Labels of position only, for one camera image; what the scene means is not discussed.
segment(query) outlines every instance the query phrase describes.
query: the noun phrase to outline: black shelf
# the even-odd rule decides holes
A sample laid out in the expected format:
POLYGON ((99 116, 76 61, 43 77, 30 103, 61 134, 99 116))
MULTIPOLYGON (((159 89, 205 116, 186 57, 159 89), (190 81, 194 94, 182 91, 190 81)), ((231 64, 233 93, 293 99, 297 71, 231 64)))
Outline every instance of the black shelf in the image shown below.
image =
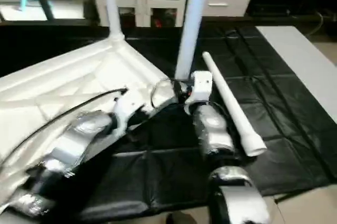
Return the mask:
MULTIPOLYGON (((307 22, 319 22, 321 20, 320 16, 317 14, 313 15, 291 15, 291 16, 242 16, 242 17, 227 17, 227 16, 212 16, 203 17, 202 25, 209 26, 214 24, 223 23, 253 23, 254 25, 293 25, 296 23, 307 23, 307 22)), ((324 23, 334 22, 332 16, 323 16, 324 23)))

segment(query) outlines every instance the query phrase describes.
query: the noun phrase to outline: floor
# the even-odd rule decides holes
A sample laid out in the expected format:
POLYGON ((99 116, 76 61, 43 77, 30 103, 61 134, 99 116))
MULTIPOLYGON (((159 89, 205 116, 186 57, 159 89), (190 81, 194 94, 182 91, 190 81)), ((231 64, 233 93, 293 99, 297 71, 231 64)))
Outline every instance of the floor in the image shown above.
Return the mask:
MULTIPOLYGON (((264 199, 271 218, 270 224, 331 224, 337 220, 337 185, 312 190, 278 205, 274 197, 264 199)), ((189 209, 184 213, 191 214, 197 224, 209 223, 206 207, 189 209)), ((165 224, 167 214, 110 224, 165 224)))
POLYGON ((337 42, 313 42, 317 49, 321 51, 332 63, 337 66, 337 42))

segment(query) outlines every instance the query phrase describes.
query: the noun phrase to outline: shelf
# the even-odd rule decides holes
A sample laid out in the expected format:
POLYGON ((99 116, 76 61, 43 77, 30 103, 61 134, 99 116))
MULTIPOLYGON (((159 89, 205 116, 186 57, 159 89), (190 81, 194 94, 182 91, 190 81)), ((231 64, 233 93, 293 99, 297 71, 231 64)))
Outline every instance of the shelf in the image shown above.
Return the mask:
MULTIPOLYGON (((330 16, 324 16, 324 22, 333 22, 333 18, 330 16)), ((256 23, 266 22, 266 23, 304 23, 304 22, 319 22, 320 17, 318 15, 292 15, 292 16, 263 16, 263 17, 252 17, 252 16, 242 16, 242 17, 203 17, 203 23, 209 22, 249 22, 256 23)))

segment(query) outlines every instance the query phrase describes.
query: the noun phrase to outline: white pole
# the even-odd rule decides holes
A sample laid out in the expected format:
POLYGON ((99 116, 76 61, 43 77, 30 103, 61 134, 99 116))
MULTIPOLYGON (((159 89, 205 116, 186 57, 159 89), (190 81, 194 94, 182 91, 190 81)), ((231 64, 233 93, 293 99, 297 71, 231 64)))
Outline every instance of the white pole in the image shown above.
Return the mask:
POLYGON ((105 0, 107 15, 109 19, 110 38, 120 40, 124 38, 121 30, 120 14, 118 12, 117 0, 105 0))
POLYGON ((188 79, 193 61, 205 0, 188 0, 183 36, 180 43, 176 79, 188 79))
POLYGON ((254 131, 211 55, 208 52, 204 52, 202 56, 213 75, 213 79, 219 93, 241 136, 241 145, 247 156, 254 157, 264 153, 267 150, 266 145, 264 144, 261 136, 254 131))

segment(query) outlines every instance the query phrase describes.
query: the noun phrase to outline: black cable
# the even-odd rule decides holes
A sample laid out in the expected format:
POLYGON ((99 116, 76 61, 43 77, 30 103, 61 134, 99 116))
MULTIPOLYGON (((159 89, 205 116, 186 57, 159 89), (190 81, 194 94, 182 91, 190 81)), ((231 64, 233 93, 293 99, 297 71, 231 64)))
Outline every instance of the black cable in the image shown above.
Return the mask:
POLYGON ((108 94, 112 94, 112 93, 116 93, 116 92, 126 92, 127 89, 126 88, 120 88, 120 89, 115 89, 115 90, 110 90, 110 91, 106 91, 104 93, 101 93, 99 95, 96 95, 95 97, 92 97, 90 99, 88 99, 87 101, 85 102, 82 102, 81 104, 63 112, 62 114, 54 117, 53 119, 51 119, 50 121, 48 121, 46 124, 44 124, 43 126, 41 126, 40 128, 38 128, 37 130, 35 130, 34 132, 32 132, 29 136, 27 136, 25 139, 23 139, 14 149, 12 149, 12 151, 4 158, 4 160, 0 163, 0 172, 3 168, 3 165, 11 158, 11 156, 19 149, 21 148, 28 140, 30 140, 32 137, 34 137, 35 135, 37 135, 38 133, 40 133, 41 131, 43 131, 44 129, 46 129, 47 127, 49 127, 51 124, 55 123, 56 121, 62 119, 64 116, 72 113, 73 111, 103 97, 103 96, 106 96, 108 94))
POLYGON ((220 109, 220 111, 222 112, 223 116, 229 117, 229 114, 226 112, 226 110, 224 109, 224 107, 221 106, 219 103, 217 103, 215 101, 211 101, 211 100, 207 101, 207 103, 216 105, 220 109))
POLYGON ((157 107, 155 107, 154 104, 153 104, 153 96, 154 96, 154 94, 155 94, 155 92, 156 92, 158 86, 159 86, 162 82, 168 81, 168 80, 170 80, 171 83, 172 83, 172 82, 179 82, 179 80, 174 79, 174 78, 164 78, 164 79, 159 80, 159 81, 156 83, 156 85, 152 88, 151 93, 150 93, 150 101, 151 101, 151 106, 152 106, 153 108, 157 108, 157 107))

